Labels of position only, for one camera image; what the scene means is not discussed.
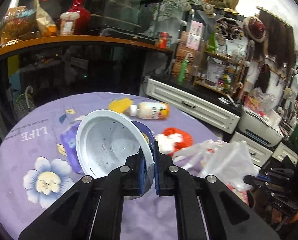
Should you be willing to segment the curved wooden counter shelf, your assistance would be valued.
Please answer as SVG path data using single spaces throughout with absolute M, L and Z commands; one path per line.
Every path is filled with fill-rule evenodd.
M 126 40 L 116 37 L 107 36 L 92 36 L 92 35 L 59 35 L 50 37 L 40 37 L 25 41 L 19 41 L 14 44 L 9 44 L 0 48 L 0 60 L 6 59 L 13 55 L 18 55 L 24 52 L 41 50 L 54 47 L 64 46 L 88 46 L 88 45 L 105 45 L 114 47 L 135 47 L 145 50 L 157 51 L 165 54 L 172 54 L 169 49 L 160 48 L 158 46 Z

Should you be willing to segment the white blue instant noodle bowl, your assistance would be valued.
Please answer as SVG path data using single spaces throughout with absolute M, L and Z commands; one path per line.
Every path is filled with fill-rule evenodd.
M 152 150 L 141 131 L 123 114 L 105 109 L 87 114 L 78 126 L 76 152 L 82 171 L 94 179 L 107 176 L 125 165 L 128 157 L 140 154 L 140 167 L 144 170 L 140 175 L 140 195 L 152 186 Z

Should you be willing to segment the glass candy jar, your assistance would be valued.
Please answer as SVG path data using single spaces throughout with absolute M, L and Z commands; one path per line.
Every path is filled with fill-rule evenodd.
M 17 40 L 35 29 L 35 9 L 28 9 L 26 6 L 11 8 L 0 21 L 0 46 Z

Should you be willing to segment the yogurt drink bottle orange label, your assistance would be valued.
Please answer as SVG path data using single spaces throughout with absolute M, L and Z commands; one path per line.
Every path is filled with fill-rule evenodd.
M 169 105 L 161 102 L 141 102 L 130 105 L 127 113 L 141 119 L 162 120 L 169 116 Z

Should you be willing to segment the yellow knitted scrubber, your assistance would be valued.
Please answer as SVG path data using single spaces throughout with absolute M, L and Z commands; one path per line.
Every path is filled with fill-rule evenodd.
M 126 113 L 129 111 L 130 106 L 133 104 L 133 101 L 130 98 L 123 98 L 120 100 L 113 100 L 108 105 L 108 109 L 110 111 L 114 111 L 116 113 Z

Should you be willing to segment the orange knitted scrubber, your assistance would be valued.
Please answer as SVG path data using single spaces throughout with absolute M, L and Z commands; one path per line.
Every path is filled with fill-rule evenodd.
M 174 155 L 175 152 L 193 145 L 192 136 L 181 129 L 169 127 L 162 134 L 167 139 L 167 143 L 160 152 L 167 155 Z

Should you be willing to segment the wooden shelf rack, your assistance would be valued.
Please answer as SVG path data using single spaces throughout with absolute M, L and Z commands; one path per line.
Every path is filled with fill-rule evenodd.
M 205 50 L 194 75 L 193 86 L 207 88 L 221 95 L 234 96 L 237 90 L 242 88 L 244 63 L 245 56 L 241 53 L 230 56 Z

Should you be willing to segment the white printer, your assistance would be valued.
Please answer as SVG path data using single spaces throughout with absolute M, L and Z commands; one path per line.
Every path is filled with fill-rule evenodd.
M 260 144 L 272 148 L 283 139 L 281 132 L 272 128 L 262 118 L 250 112 L 243 112 L 238 129 Z

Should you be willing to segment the red vase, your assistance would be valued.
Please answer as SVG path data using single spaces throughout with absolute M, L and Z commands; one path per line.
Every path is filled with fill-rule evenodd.
M 80 17 L 76 20 L 74 34 L 83 34 L 89 26 L 90 12 L 84 8 L 85 0 L 73 0 L 68 12 L 78 12 Z

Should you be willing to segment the purple tissue pack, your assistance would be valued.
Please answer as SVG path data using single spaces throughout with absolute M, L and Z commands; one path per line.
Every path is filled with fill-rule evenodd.
M 67 159 L 72 167 L 72 170 L 75 173 L 83 174 L 76 150 L 76 136 L 80 123 L 81 121 L 75 121 L 72 125 L 70 125 L 66 131 L 60 135 L 60 140 L 64 146 L 65 153 L 67 154 Z

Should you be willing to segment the red tin can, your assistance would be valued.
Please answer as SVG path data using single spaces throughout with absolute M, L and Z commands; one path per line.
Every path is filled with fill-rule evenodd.
M 158 39 L 159 48 L 162 48 L 162 49 L 167 48 L 168 37 L 169 37 L 169 33 L 166 33 L 166 32 L 159 33 L 159 39 Z

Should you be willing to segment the green bottle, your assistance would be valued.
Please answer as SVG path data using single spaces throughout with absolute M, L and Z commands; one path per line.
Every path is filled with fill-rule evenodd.
M 190 57 L 193 57 L 193 54 L 187 53 L 184 60 L 182 61 L 180 72 L 179 72 L 178 79 L 177 79 L 179 83 L 182 83 L 182 81 L 184 80 L 185 73 L 186 73 L 186 66 L 189 63 Z

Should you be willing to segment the crumpled white tissue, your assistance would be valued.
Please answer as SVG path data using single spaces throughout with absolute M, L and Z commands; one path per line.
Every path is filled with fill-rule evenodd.
M 157 134 L 155 139 L 159 146 L 159 151 L 162 154 L 173 154 L 176 151 L 177 143 L 183 141 L 182 135 L 173 133 L 170 135 Z

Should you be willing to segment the brown hair wig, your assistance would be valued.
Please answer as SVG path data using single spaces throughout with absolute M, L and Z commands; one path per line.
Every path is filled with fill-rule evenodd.
M 261 9 L 258 17 L 265 26 L 265 38 L 261 43 L 256 43 L 254 60 L 264 59 L 265 55 L 274 56 L 277 69 L 284 64 L 287 66 L 286 76 L 296 63 L 295 39 L 291 25 L 285 24 L 270 12 Z

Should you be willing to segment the clear plastic bag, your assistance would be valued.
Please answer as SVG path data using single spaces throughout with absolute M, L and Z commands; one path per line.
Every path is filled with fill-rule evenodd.
M 238 191 L 252 188 L 244 183 L 245 176 L 258 176 L 245 141 L 228 143 L 207 140 L 177 151 L 173 161 L 193 176 L 206 178 L 214 175 Z

